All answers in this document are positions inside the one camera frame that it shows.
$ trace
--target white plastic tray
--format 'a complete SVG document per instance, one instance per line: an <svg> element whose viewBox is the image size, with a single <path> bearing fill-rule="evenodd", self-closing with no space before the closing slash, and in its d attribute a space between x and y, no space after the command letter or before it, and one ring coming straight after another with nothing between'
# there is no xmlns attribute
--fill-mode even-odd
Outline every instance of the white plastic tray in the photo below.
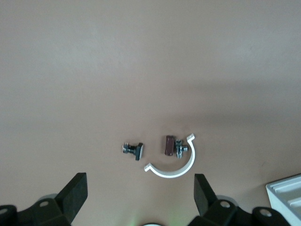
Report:
<svg viewBox="0 0 301 226"><path fill-rule="evenodd" d="M266 185L271 207L291 226L301 226L301 174Z"/></svg>

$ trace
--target bolt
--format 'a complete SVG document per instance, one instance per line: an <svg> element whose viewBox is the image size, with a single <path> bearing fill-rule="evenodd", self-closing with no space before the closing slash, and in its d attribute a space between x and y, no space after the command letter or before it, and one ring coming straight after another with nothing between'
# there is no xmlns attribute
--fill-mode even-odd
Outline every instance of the bolt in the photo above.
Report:
<svg viewBox="0 0 301 226"><path fill-rule="evenodd" d="M122 146L123 153L132 153L136 156L136 160L140 160L142 157L143 152L143 143L139 143L137 146L129 145L128 143L125 143Z"/></svg>
<svg viewBox="0 0 301 226"><path fill-rule="evenodd" d="M175 148L176 148L176 152L177 152L177 158L180 159L183 157L183 152L187 152L188 151L188 147L187 146L182 146L183 141L182 140L176 140L175 141Z"/></svg>

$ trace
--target small hardware part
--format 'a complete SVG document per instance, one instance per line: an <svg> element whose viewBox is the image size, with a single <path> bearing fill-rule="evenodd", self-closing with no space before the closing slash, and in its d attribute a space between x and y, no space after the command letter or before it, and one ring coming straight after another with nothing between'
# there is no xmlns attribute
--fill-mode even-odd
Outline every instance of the small hardware part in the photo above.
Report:
<svg viewBox="0 0 301 226"><path fill-rule="evenodd" d="M183 141L182 140L176 140L175 141L175 148L177 151L177 158L180 159L183 157L183 152L187 152L188 151L188 147L187 146L182 146Z"/></svg>
<svg viewBox="0 0 301 226"><path fill-rule="evenodd" d="M174 136L166 136L165 155L174 155Z"/></svg>
<svg viewBox="0 0 301 226"><path fill-rule="evenodd" d="M142 157L143 143L139 143L137 146L132 146L128 143L125 143L122 146L122 150L123 153L132 153L134 156L136 156L136 161L139 161Z"/></svg>
<svg viewBox="0 0 301 226"><path fill-rule="evenodd" d="M175 171L162 171L162 170L159 170L156 167L154 167L153 164L149 163L144 167L144 171L147 172L147 171L151 170L154 174L156 174L162 178L177 178L177 177L182 176L183 174L185 174L187 171L190 170L190 168L192 167L194 160L196 158L196 152L194 150L194 146L192 143L194 138L195 137L194 137L193 133L187 137L187 143L189 144L189 146L191 148L191 156L190 156L190 159L188 160L188 162L186 163L186 165L183 166L182 168L175 170Z"/></svg>

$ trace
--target table surface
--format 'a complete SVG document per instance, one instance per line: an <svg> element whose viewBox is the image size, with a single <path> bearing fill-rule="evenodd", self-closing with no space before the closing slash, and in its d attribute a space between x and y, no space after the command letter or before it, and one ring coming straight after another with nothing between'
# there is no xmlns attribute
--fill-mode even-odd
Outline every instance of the table surface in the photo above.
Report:
<svg viewBox="0 0 301 226"><path fill-rule="evenodd" d="M251 211L300 173L301 2L1 1L0 203L86 172L73 226L187 225L195 173ZM176 170L165 136L191 133ZM122 153L144 143L135 161Z"/></svg>

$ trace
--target c-shaped bracket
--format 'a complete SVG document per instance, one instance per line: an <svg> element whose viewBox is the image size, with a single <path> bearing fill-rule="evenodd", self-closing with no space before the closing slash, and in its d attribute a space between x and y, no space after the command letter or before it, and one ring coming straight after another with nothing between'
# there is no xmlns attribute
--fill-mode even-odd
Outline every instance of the c-shaped bracket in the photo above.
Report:
<svg viewBox="0 0 301 226"><path fill-rule="evenodd" d="M161 170L157 169L156 167L154 167L151 163L149 163L144 167L144 171L147 172L148 170L151 170L151 171L153 171L154 174L157 174L159 177L162 177L162 178L177 178L179 176L182 176L183 174L185 174L187 171L190 170L190 168L192 167L194 160L196 158L196 152L194 150L194 146L192 143L194 138L195 137L194 137L193 133L187 137L187 142L191 147L191 156L190 156L189 161L182 168L180 168L176 171L161 171Z"/></svg>

